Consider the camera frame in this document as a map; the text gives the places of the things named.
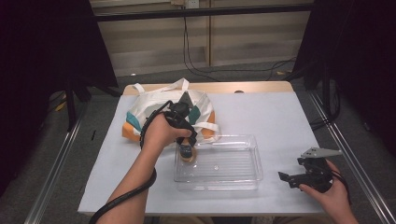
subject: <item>human hand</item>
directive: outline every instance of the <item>human hand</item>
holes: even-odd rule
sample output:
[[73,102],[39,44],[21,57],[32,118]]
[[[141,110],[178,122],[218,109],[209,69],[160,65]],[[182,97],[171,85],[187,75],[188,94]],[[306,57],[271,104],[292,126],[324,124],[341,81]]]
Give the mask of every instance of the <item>human hand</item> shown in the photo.
[[178,137],[190,137],[191,131],[187,129],[176,129],[169,125],[165,116],[161,113],[157,115],[148,126],[144,139],[144,148],[150,150],[163,150],[164,147],[173,143]]
[[[338,168],[332,162],[327,161],[327,163],[332,170],[339,173]],[[349,206],[347,189],[339,179],[333,178],[332,187],[324,193],[304,184],[301,184],[299,188],[316,199],[335,223],[358,223]]]

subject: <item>black cable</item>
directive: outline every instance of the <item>black cable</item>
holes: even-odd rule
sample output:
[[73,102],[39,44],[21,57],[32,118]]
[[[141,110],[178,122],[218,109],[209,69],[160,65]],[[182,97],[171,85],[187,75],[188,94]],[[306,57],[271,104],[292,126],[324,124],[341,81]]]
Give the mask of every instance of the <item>black cable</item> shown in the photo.
[[[143,125],[142,131],[140,132],[140,147],[143,148],[143,144],[144,144],[144,138],[145,138],[145,134],[146,134],[146,130],[148,129],[150,123],[154,120],[155,117],[157,117],[157,115],[162,113],[162,110],[167,106],[167,105],[171,105],[172,101],[167,101],[164,105],[162,105],[159,109],[154,110],[151,115],[147,118],[145,124]],[[102,206],[95,214],[93,214],[93,216],[90,219],[90,224],[94,224],[97,222],[97,220],[104,215],[106,212],[108,212],[109,210],[113,209],[114,207],[116,207],[117,205],[125,202],[126,200],[136,196],[139,193],[142,193],[143,191],[145,191],[146,189],[148,189],[149,187],[151,187],[155,180],[157,179],[157,171],[154,170],[152,171],[151,177],[149,178],[149,180],[144,183],[142,186],[137,187],[136,189],[133,189],[131,191],[128,191],[124,194],[122,194],[120,197],[106,203],[104,206]]]
[[341,111],[341,97],[340,97],[340,92],[339,92],[339,88],[336,85],[335,86],[335,92],[333,95],[333,103],[334,103],[334,107],[335,107],[335,111],[333,114],[328,115],[327,119],[321,120],[321,121],[315,121],[317,119],[314,119],[314,121],[309,122],[309,124],[311,125],[311,129],[312,131],[315,131],[317,129],[320,129],[322,127],[324,127],[325,125],[332,123],[333,121],[335,121],[338,116],[340,115],[340,111]]
[[101,207],[95,214],[93,214],[93,216],[90,219],[90,224],[94,224],[97,222],[97,220],[104,215],[106,212],[108,212],[109,210],[113,209],[114,207],[116,207],[117,205],[119,205],[120,203],[125,202],[126,200],[134,197],[135,195],[145,191],[146,189],[148,189],[149,187],[151,187],[155,180],[157,179],[157,172],[154,168],[151,177],[149,178],[149,180],[143,184],[142,186],[133,189],[129,192],[126,192],[124,194],[122,194],[120,197],[112,200],[111,202],[105,204],[103,207]]
[[185,55],[185,53],[186,53],[186,42],[187,42],[187,53],[188,53],[188,57],[189,57],[189,61],[190,61],[191,67],[192,67],[195,71],[200,72],[200,73],[205,73],[205,74],[211,74],[211,73],[215,73],[215,72],[267,72],[267,71],[271,71],[270,76],[266,79],[266,81],[268,81],[268,80],[271,78],[274,69],[279,68],[279,67],[282,67],[282,66],[285,65],[286,63],[295,62],[295,59],[296,59],[296,57],[292,57],[292,58],[290,58],[290,59],[288,59],[288,60],[286,60],[286,61],[277,62],[277,63],[273,64],[273,66],[272,66],[271,68],[267,68],[267,69],[218,69],[218,70],[211,70],[211,71],[200,70],[200,69],[196,68],[196,67],[193,65],[192,60],[191,60],[189,32],[188,32],[188,30],[187,30],[187,21],[186,21],[186,18],[184,18],[184,40],[183,40],[183,59],[184,59],[184,64],[186,65],[187,69],[189,69],[189,71],[192,72],[193,74],[195,74],[196,76],[208,77],[208,78],[213,79],[213,80],[215,80],[215,81],[219,81],[219,80],[217,80],[217,79],[215,79],[215,78],[213,78],[213,77],[206,76],[206,75],[197,74],[197,73],[195,73],[194,71],[192,71],[192,70],[187,66],[187,63],[186,63],[186,55]]
[[352,204],[352,201],[350,200],[350,193],[349,193],[349,185],[347,184],[347,181],[341,176],[340,173],[332,170],[332,176],[337,178],[341,183],[343,183],[344,187],[346,188],[346,195],[347,195],[347,200],[349,204]]
[[306,66],[304,66],[304,67],[301,68],[300,70],[298,70],[298,71],[293,71],[290,75],[288,75],[287,77],[284,77],[282,80],[290,82],[290,81],[292,81],[292,80],[295,79],[295,78],[303,77],[303,76],[304,76],[304,73],[305,73],[307,70],[311,69],[317,62],[318,62],[318,61],[312,61],[312,62],[310,62],[309,64],[307,64]]
[[196,76],[207,77],[207,78],[210,78],[210,79],[212,79],[214,81],[220,82],[220,80],[215,79],[213,77],[209,77],[209,76],[206,76],[206,75],[195,73],[187,66],[187,63],[186,63],[186,40],[187,40],[187,52],[188,52],[188,56],[189,56],[189,60],[190,60],[190,64],[191,64],[192,68],[194,68],[198,72],[203,72],[203,71],[200,71],[197,68],[195,68],[194,65],[191,62],[189,33],[187,32],[187,22],[186,22],[186,18],[184,17],[184,38],[183,38],[183,61],[184,61],[184,65],[186,65],[186,68],[189,69],[189,71],[191,73],[193,73],[194,75],[196,75]]

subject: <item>metal rail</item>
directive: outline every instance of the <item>metal rail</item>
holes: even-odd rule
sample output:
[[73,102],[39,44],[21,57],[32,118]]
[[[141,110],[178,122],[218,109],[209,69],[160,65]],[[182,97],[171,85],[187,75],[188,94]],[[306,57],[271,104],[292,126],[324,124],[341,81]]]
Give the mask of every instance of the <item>metal rail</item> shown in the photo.
[[191,8],[191,9],[174,9],[145,12],[128,12],[128,13],[104,13],[92,17],[74,17],[66,18],[68,21],[135,21],[147,19],[164,19],[164,18],[184,18],[184,17],[202,17],[202,16],[223,16],[223,15],[240,15],[240,14],[260,14],[260,13],[277,13],[277,12],[298,12],[311,11],[316,7],[314,3],[294,4],[294,5],[273,5],[261,7],[209,7],[209,8]]
[[[321,102],[318,94],[310,92],[309,95],[321,118],[323,120],[327,120],[327,115],[322,107],[323,103]],[[375,187],[370,177],[364,171],[363,167],[353,153],[352,148],[347,143],[345,137],[341,134],[341,131],[338,129],[337,125],[335,123],[328,123],[326,126],[329,129],[329,132],[332,135],[335,143],[337,144],[339,149],[342,150],[347,164],[352,170],[354,176],[357,178],[359,184],[361,185],[361,188],[363,189],[364,193],[366,194],[368,200],[372,204],[382,223],[396,223],[395,216],[391,213],[386,201],[384,200],[378,189]]]
[[44,215],[44,212],[47,208],[47,205],[50,201],[50,196],[55,188],[56,182],[59,179],[59,175],[64,167],[64,163],[67,159],[67,155],[70,151],[71,146],[76,139],[78,129],[81,123],[82,118],[84,117],[88,108],[88,103],[83,103],[80,113],[78,115],[78,119],[72,130],[67,133],[66,138],[64,139],[64,143],[62,144],[61,150],[58,153],[58,156],[53,163],[52,168],[49,172],[47,180],[43,185],[43,188],[35,199],[35,203],[31,208],[29,215],[25,219],[25,224],[38,224],[40,223],[41,218]]

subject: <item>transparent tray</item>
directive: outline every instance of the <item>transparent tray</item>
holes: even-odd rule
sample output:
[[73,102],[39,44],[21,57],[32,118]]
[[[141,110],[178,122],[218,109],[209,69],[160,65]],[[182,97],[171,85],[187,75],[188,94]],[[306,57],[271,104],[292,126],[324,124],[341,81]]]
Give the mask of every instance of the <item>transparent tray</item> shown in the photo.
[[217,135],[211,143],[195,145],[194,161],[175,156],[175,181],[179,190],[257,189],[262,164],[254,135]]

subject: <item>gray floor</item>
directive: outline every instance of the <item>gray floor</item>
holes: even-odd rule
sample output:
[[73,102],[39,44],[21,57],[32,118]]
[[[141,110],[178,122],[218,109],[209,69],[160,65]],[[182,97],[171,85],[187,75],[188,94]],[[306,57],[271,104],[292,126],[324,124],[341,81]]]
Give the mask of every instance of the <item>gray floor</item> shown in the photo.
[[[240,64],[227,66],[226,69],[266,69],[270,64]],[[279,70],[289,70],[292,64]],[[220,81],[251,81],[265,80],[269,72],[213,72],[205,74]],[[190,82],[212,81],[207,77],[193,75],[188,70],[150,74],[136,77],[119,77],[122,91],[128,84],[173,82],[185,77]],[[271,80],[281,79],[273,75]],[[303,80],[293,80],[295,89],[304,112],[309,120],[316,119],[318,112],[304,90]],[[97,153],[106,136],[106,130],[112,120],[118,99],[108,96],[96,89],[90,89],[92,100],[88,111],[81,122],[78,136],[72,146],[65,166],[59,176],[58,183],[52,192],[47,209],[40,223],[88,223],[88,218],[77,213],[86,181],[95,162]],[[362,167],[371,177],[374,185],[382,194],[391,211],[396,211],[396,158],[392,157],[383,147],[380,138],[375,133],[367,132],[363,121],[345,98],[342,98],[341,114],[336,120],[337,125],[346,137]],[[23,223],[35,198],[43,186],[50,168],[55,161],[59,148],[66,136],[68,124],[67,111],[51,111],[44,123],[40,138],[37,140],[34,153],[25,164],[19,176],[13,180],[4,196],[0,199],[0,223]],[[314,132],[321,147],[337,148],[326,128]],[[375,210],[366,199],[357,179],[341,157],[332,159],[340,168],[351,189],[352,208],[360,223],[380,223]]]

